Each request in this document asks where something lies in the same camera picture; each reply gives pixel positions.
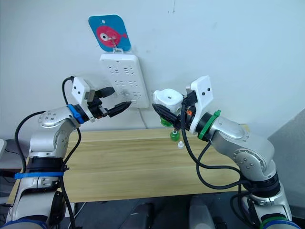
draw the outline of sticker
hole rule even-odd
[[[124,51],[130,50],[131,45],[124,22],[120,16],[91,16],[88,21],[96,40],[103,50],[111,52],[115,46]]]

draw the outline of wooden table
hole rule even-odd
[[[106,201],[171,195],[220,192],[204,186],[185,147],[169,138],[172,129],[82,132],[80,146],[68,161],[64,182],[71,202]],[[198,156],[205,142],[188,135]],[[77,141],[70,136],[69,150]],[[203,160],[208,165],[236,164],[213,147]],[[202,169],[206,181],[215,185],[238,180],[228,169]],[[13,203],[17,184],[8,203]]]

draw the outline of blue ring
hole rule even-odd
[[[293,226],[295,228],[298,228],[298,229],[301,229],[298,225],[296,225],[295,223],[291,222],[291,221],[287,221],[287,220],[273,220],[273,221],[270,221],[268,223],[266,223],[264,225],[264,229],[268,228],[269,226],[272,226],[272,225],[276,225],[276,224],[287,224],[287,225],[290,225],[290,226]]]
[[[16,173],[15,179],[22,179],[25,177],[61,177],[63,172],[33,172],[33,173]]]
[[[15,221],[9,221],[6,224],[4,224],[3,226],[8,226],[8,225],[15,224],[15,223],[34,223],[34,224],[37,224],[37,225],[41,226],[41,228],[43,228],[43,229],[47,229],[47,225],[46,225],[45,222],[37,221],[37,220],[31,220],[31,219],[18,219],[18,220],[15,220]]]
[[[84,123],[83,118],[81,117],[81,114],[73,107],[72,104],[68,104],[67,107],[70,109],[70,111],[73,114],[73,117],[76,118],[77,121],[79,121],[80,124]]]

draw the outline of black cable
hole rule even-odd
[[[60,181],[60,184],[61,184],[61,191],[62,191],[63,197],[65,199],[65,202],[66,202],[66,205],[67,205],[67,208],[68,208],[68,212],[69,212],[69,216],[70,216],[70,222],[71,222],[71,228],[76,229],[73,210],[71,208],[71,204],[70,204],[70,201],[69,201],[66,189],[65,189],[65,185],[63,183],[63,177],[62,176],[59,177],[59,181]]]
[[[208,144],[205,146],[205,148],[204,148],[204,149],[202,150],[202,152],[200,153],[200,155],[199,155],[199,157],[198,157],[198,161],[199,161],[199,162],[200,162],[201,158],[203,157],[204,153],[206,152],[206,150],[210,147],[210,145],[211,145],[211,141],[208,142]],[[249,183],[249,181],[247,181],[247,180],[239,180],[239,181],[233,182],[233,183],[228,184],[228,185],[223,185],[223,186],[211,185],[211,184],[209,184],[208,182],[206,182],[206,181],[203,179],[203,177],[201,176],[199,164],[196,164],[196,172],[197,172],[197,175],[198,175],[200,181],[201,181],[204,185],[208,186],[209,188],[213,188],[213,189],[217,189],[217,190],[228,189],[228,188],[231,188],[231,187],[240,185],[240,184]]]
[[[251,227],[253,227],[251,221],[249,220],[249,218],[246,216],[245,212],[244,212],[244,209],[243,209],[243,206],[242,206],[242,198],[244,196],[246,196],[246,194],[242,194],[241,193],[242,191],[242,187],[241,185],[238,187],[238,194],[239,196],[237,197],[237,204],[238,204],[238,208],[239,208],[239,211],[241,212],[242,214],[242,217],[243,219],[248,223],[248,225],[251,225]]]
[[[196,163],[196,171],[197,171],[197,175],[200,179],[200,181],[206,185],[209,188],[213,188],[213,189],[217,189],[217,190],[221,190],[221,189],[228,189],[234,186],[237,186],[239,184],[245,184],[245,183],[250,183],[247,180],[239,180],[236,182],[233,182],[231,184],[228,185],[224,185],[224,186],[215,186],[215,185],[211,185],[209,183],[207,183],[203,177],[200,174],[200,169],[199,167],[203,167],[203,168],[207,168],[207,169],[231,169],[234,170],[236,172],[239,173],[239,175],[241,176],[241,171],[235,167],[232,166],[207,166],[203,163],[200,162],[201,158],[203,157],[204,153],[206,152],[206,150],[210,147],[211,145],[211,141],[208,142],[208,144],[204,147],[204,149],[202,150],[201,154],[199,155],[198,159],[195,157],[195,155],[193,154],[191,147],[188,143],[187,140],[187,136],[186,136],[186,131],[185,131],[185,110],[186,110],[186,104],[182,103],[182,108],[181,108],[181,132],[182,132],[182,136],[183,136],[183,140],[184,140],[184,144],[186,146],[187,152],[189,153],[189,155],[191,156],[191,158],[193,159],[193,161]]]
[[[62,171],[65,169],[65,166],[68,162],[68,160],[70,159],[70,157],[72,156],[72,154],[74,153],[74,151],[76,150],[76,148],[80,145],[81,143],[81,131],[79,128],[76,129],[77,130],[77,133],[78,133],[78,140],[77,140],[77,143],[75,144],[75,146],[73,147],[73,149],[69,152],[68,156],[65,158],[65,160],[63,161],[63,164],[62,164]]]
[[[6,182],[8,182],[8,183],[10,183],[10,184],[15,184],[15,182],[16,181],[14,181],[14,182],[10,182],[9,180],[7,180],[5,177],[3,177],[3,179],[5,179],[6,180]]]
[[[74,76],[70,76],[70,77],[64,79],[61,84],[62,95],[63,95],[63,99],[65,100],[66,105],[68,105],[68,100],[67,100],[66,93],[65,93],[65,84],[69,80],[71,80],[73,82],[73,79],[74,79]]]
[[[19,153],[16,153],[16,152],[13,152],[13,151],[9,151],[9,150],[7,150],[7,149],[5,149],[5,151],[6,152],[9,152],[9,153],[13,153],[13,154],[17,154],[17,155],[19,155]]]
[[[22,125],[27,121],[29,120],[30,118],[36,116],[36,115],[40,115],[44,113],[44,111],[39,111],[39,112],[35,112],[35,113],[32,113],[31,115],[25,117],[18,125],[18,127],[16,128],[16,131],[15,131],[15,143],[17,145],[17,150],[19,152],[19,156],[21,158],[21,161],[22,161],[22,172],[25,173],[26,169],[27,169],[27,164],[25,162],[25,159],[24,159],[24,154],[21,150],[21,147],[20,147],[20,144],[19,144],[19,139],[18,139],[18,134],[19,134],[19,131],[22,127]]]
[[[187,140],[187,136],[186,136],[186,131],[185,131],[185,110],[186,110],[186,104],[182,103],[182,108],[181,108],[181,132],[182,132],[182,137],[184,140],[184,144],[185,147],[187,149],[187,152],[189,153],[190,157],[193,159],[193,161],[200,167],[203,168],[207,168],[207,169],[221,169],[221,168],[225,168],[225,169],[231,169],[236,171],[237,173],[239,173],[239,175],[241,175],[241,171],[235,167],[232,166],[207,166],[203,163],[200,162],[200,160],[197,160],[197,158],[195,157],[195,155],[193,154],[190,144]]]
[[[230,198],[230,207],[231,207],[233,213],[236,215],[236,217],[239,218],[239,220],[241,220],[241,221],[242,221],[245,225],[247,225],[248,227],[254,228],[254,229],[255,229],[255,228],[257,228],[257,227],[255,227],[255,226],[249,221],[249,219],[248,219],[247,216],[245,215],[245,213],[244,213],[244,211],[243,211],[243,209],[242,209],[242,206],[241,206],[241,198],[244,197],[244,196],[246,196],[246,195],[249,195],[250,193],[251,193],[251,192],[244,192],[244,193],[238,193],[238,194],[233,195],[233,196]],[[236,209],[235,209],[235,207],[234,207],[234,199],[235,199],[235,198],[240,198],[240,200],[238,200],[238,201],[239,201],[238,205],[239,205],[239,210],[240,210],[240,212],[242,213],[243,216],[240,216],[240,215],[237,213],[237,211],[236,211]]]
[[[67,97],[66,97],[66,92],[65,92],[65,84],[67,81],[71,80],[73,82],[73,79],[74,79],[74,76],[71,76],[71,77],[68,77],[66,79],[63,80],[62,82],[62,85],[61,85],[61,89],[62,89],[62,95],[63,95],[63,99],[65,101],[65,104],[68,105],[68,100],[67,100]],[[81,131],[79,128],[77,128],[77,133],[78,133],[78,140],[77,140],[77,143],[75,144],[75,146],[73,147],[73,149],[69,152],[69,154],[67,155],[67,157],[65,158],[65,160],[63,161],[62,163],[62,166],[61,166],[61,170],[62,171],[65,171],[65,167],[66,167],[66,164],[68,162],[68,160],[70,159],[70,157],[72,156],[72,154],[74,153],[74,151],[76,150],[76,148],[79,146],[79,144],[81,143]],[[72,229],[75,229],[75,219],[74,219],[74,214],[73,214],[73,211],[72,211],[72,208],[71,208],[71,204],[70,204],[70,201],[69,201],[69,198],[68,198],[68,194],[66,192],[66,189],[65,189],[65,186],[64,186],[64,183],[63,183],[63,177],[59,177],[60,178],[60,183],[61,183],[61,191],[62,191],[62,194],[63,194],[63,197],[65,199],[65,202],[66,202],[66,205],[67,205],[67,208],[68,208],[68,211],[69,211],[69,217],[70,217],[70,222],[71,222],[71,228]]]

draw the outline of power strip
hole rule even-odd
[[[107,78],[122,102],[131,101],[130,107],[133,108],[149,107],[139,59],[135,55],[104,53],[100,60]]]

